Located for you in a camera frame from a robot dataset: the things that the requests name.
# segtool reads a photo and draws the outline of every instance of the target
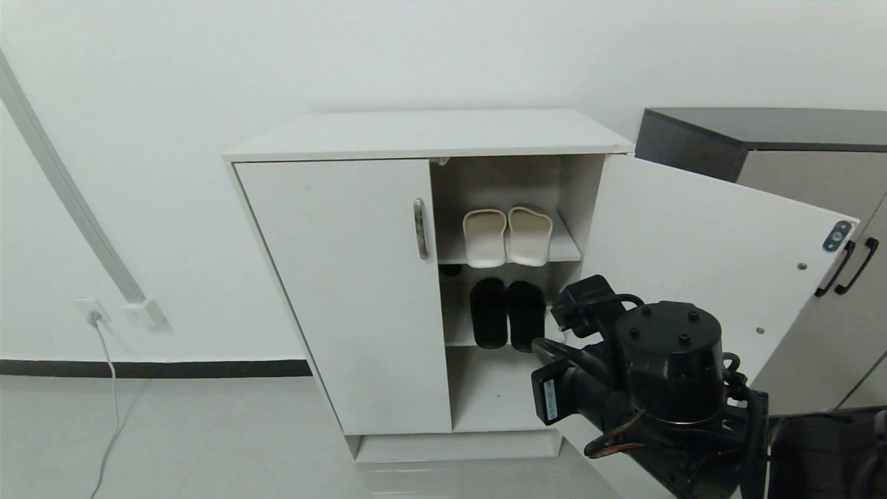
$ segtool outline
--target slipper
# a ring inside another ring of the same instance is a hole
[[[533,338],[546,335],[546,300],[542,290],[526,281],[512,282],[506,293],[511,345],[531,352]]]
[[[462,219],[465,233],[465,258],[474,268],[491,268],[504,265],[505,213],[495,208],[469,211]]]
[[[552,220],[545,211],[526,204],[508,211],[508,258],[516,264],[540,267],[548,263]]]
[[[495,277],[471,289],[471,324],[481,348],[500,348],[508,342],[505,283]]]

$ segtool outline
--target wall socket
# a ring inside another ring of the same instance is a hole
[[[96,298],[76,297],[74,298],[74,305],[77,307],[77,310],[80,311],[80,315],[83,317],[84,321],[88,322],[90,320],[90,311],[92,310],[102,314],[103,322],[109,322],[111,320],[111,316],[108,315],[108,312],[105,312],[105,307],[103,307]]]

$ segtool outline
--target power cord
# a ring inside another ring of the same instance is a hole
[[[102,350],[105,351],[105,360],[107,360],[108,367],[111,369],[111,394],[114,397],[114,418],[117,420],[117,426],[114,429],[114,436],[111,437],[111,441],[108,442],[108,447],[105,449],[105,454],[102,455],[102,464],[98,469],[98,483],[96,483],[95,490],[92,491],[92,495],[90,495],[90,499],[94,499],[96,494],[98,494],[98,489],[102,486],[102,479],[105,477],[105,466],[108,462],[108,456],[111,454],[111,449],[114,447],[114,443],[117,441],[117,437],[120,436],[120,409],[117,408],[117,371],[114,369],[114,363],[111,362],[111,355],[108,353],[108,347],[105,344],[105,337],[102,336],[102,329],[98,325],[102,321],[102,314],[95,310],[90,310],[90,316],[87,319],[87,322],[96,330],[98,333],[98,340],[102,342]]]

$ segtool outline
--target black baseboard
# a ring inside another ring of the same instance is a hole
[[[118,378],[194,379],[224,377],[311,376],[306,360],[230,362],[115,362]],[[0,375],[111,377],[104,362],[66,360],[0,360]]]

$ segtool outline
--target cabinet handle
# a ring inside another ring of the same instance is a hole
[[[872,257],[878,251],[879,244],[881,243],[874,237],[869,237],[868,239],[866,239],[866,248],[868,248],[868,254],[866,255],[865,261],[862,262],[862,265],[860,265],[860,269],[856,271],[856,274],[853,275],[853,278],[850,279],[850,282],[848,282],[846,286],[841,286],[840,284],[835,286],[835,293],[839,295],[847,294],[847,291],[849,291],[850,288],[853,287],[853,284],[855,284],[856,280],[860,277],[860,275],[862,275],[862,271],[866,270],[866,265],[868,265],[868,262],[872,261]]]
[[[412,217],[416,223],[416,244],[419,246],[419,258],[428,259],[428,245],[425,242],[425,203],[416,198],[412,202]]]
[[[817,288],[813,295],[817,298],[822,298],[828,293],[828,290],[831,289],[832,284],[835,283],[835,279],[837,279],[838,274],[843,271],[844,266],[847,265],[847,262],[850,261],[850,257],[853,255],[853,250],[856,249],[856,243],[853,241],[848,241],[847,244],[844,245],[844,260],[841,261],[841,265],[838,266],[835,274],[832,275],[832,278],[828,280],[828,284],[826,284],[825,288]]]

